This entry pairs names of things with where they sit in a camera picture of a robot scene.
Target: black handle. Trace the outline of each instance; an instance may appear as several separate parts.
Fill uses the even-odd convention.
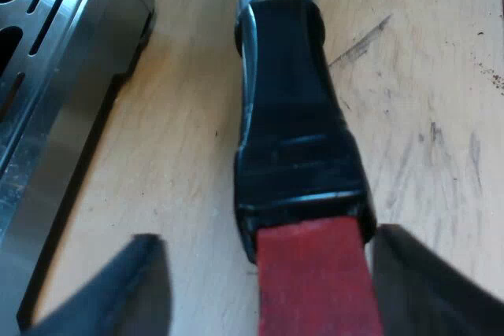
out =
[[[329,216],[375,231],[354,137],[325,60],[324,23],[310,0],[251,2],[240,14],[243,121],[235,158],[235,215],[249,260],[255,233]]]

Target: stainless steel tray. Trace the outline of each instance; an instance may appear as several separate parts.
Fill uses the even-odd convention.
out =
[[[128,71],[153,11],[154,0],[0,0],[2,334],[18,332],[109,85]]]

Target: wood grain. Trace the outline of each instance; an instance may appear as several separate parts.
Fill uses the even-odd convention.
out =
[[[379,221],[402,224],[504,299],[502,0],[317,1]],[[150,45],[110,114],[37,319],[149,231],[168,244],[171,335],[257,333],[256,268],[232,215],[235,2],[157,0]]]

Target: red strap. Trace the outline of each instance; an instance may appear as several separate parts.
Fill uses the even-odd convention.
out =
[[[258,232],[260,336],[381,336],[355,218]]]

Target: wooden table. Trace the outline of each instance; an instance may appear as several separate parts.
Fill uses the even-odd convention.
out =
[[[157,0],[150,45],[110,114],[37,319],[133,234],[154,232],[169,249],[171,335],[257,333],[256,268],[232,214],[235,3]],[[404,225],[504,299],[502,0],[318,4],[378,220]]]

